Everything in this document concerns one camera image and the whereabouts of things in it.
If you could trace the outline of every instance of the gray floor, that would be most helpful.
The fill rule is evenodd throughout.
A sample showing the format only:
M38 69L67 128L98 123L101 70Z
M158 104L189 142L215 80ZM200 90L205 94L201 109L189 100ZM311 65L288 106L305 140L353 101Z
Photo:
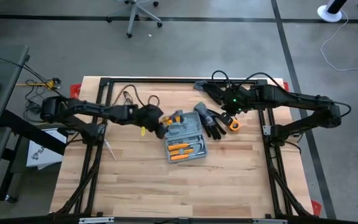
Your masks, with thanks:
M316 9L326 1L277 0L285 19L317 19ZM150 4L147 8L165 17L274 18L270 2L161 0L158 9ZM356 4L349 0L344 7L350 19L358 19ZM124 5L113 0L0 0L0 14L104 16L119 7ZM358 71L334 71L319 51L338 26L291 23L284 29L302 92L327 95L353 107L340 127L317 128L313 133L337 218L358 221ZM276 23L164 22L158 29L154 22L141 21L135 23L132 39L127 39L126 27L124 21L0 19L0 44L28 45L29 65L45 77L60 78L65 95L85 75L207 77L217 69L231 77L267 72L284 78L293 90ZM345 26L325 52L338 68L358 67L358 24ZM20 82L28 78L32 77L23 72ZM15 89L10 110L23 112L26 91ZM292 114L299 119L297 110ZM322 202L305 139L301 146L311 197ZM16 217L18 211L21 215L49 212L56 178L56 173L23 176L21 199L15 205L2 205L0 218Z

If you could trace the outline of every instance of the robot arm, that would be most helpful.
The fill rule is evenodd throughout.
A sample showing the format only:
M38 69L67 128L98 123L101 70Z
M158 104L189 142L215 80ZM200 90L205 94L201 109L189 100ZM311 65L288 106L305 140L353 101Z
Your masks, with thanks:
M120 125L133 124L145 127L150 132L155 132L160 139L166 132L164 126L158 121L163 112L154 105L146 105L142 108L138 108L137 105L103 106L73 98L54 96L42 102L40 117L48 123L58 122L76 129L81 133L85 143L94 144L103 141L100 139L100 132L103 131L100 126L85 123L74 116L75 114L106 118Z
M274 85L253 85L249 90L241 85L231 85L224 91L222 102L221 108L230 116L279 106L314 111L311 116L287 125L267 126L265 134L270 136L270 143L276 146L283 146L292 134L315 127L335 128L341 124L339 107L328 97L289 93Z

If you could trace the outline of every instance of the wooden table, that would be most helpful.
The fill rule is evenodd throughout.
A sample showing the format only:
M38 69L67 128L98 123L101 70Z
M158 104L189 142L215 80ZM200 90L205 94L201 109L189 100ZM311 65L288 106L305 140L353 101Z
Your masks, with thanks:
M100 77L84 77L81 100L95 102L99 80ZM114 84L113 100L127 84ZM212 110L221 111L206 93L194 90L191 84L131 84L137 87L145 103L149 95L157 95L165 115L175 110L193 111L194 105L200 101ZM127 91L134 98L134 103L138 103L133 89L128 88ZM119 103L123 102L124 97L121 97ZM274 109L274 114L277 124L291 122L287 107ZM80 117L91 122L89 116ZM104 148L93 213L103 212L104 216L114 217L216 218L263 218L266 213L274 214L258 113L250 111L237 118L240 130L228 133L220 141L208 139L209 154L206 157L177 164L167 162L163 140L157 139L154 133L147 132L142 137L139 127L109 123L106 139L117 162ZM51 212L57 211L77 188L85 148L80 142L67 147ZM299 151L285 145L282 157L289 188L312 212ZM278 194L284 210L280 190ZM88 190L85 190L83 209L87 195Z

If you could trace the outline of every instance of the gray tool case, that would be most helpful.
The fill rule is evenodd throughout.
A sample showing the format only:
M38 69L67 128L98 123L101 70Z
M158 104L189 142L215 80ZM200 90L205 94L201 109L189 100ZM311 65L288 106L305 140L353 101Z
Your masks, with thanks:
M182 116L183 122L174 122L168 127L168 131L165 134L166 141L165 141L165 150L168 156L168 162L182 162L188 161L190 159L198 159L201 157L205 157L208 153L207 146L205 144L205 138L202 134L203 126L201 125L200 117L198 112L190 112L190 113L182 113L178 114L177 116ZM168 147L183 144L183 143L196 143L199 144L192 144L183 149L174 149L169 151ZM172 160L170 152L179 150L179 154L173 156L184 155L186 149L193 149L193 152L189 153L189 157L185 159L179 160Z

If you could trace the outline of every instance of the paper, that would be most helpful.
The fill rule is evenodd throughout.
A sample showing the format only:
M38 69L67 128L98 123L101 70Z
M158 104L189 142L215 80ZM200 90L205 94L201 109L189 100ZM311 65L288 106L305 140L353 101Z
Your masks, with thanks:
M61 142L66 142L67 138L57 131L57 128L43 129L46 133L57 138ZM27 155L27 167L38 167L38 170L43 169L51 164L61 162L63 156L53 152L37 143L30 141L29 153Z

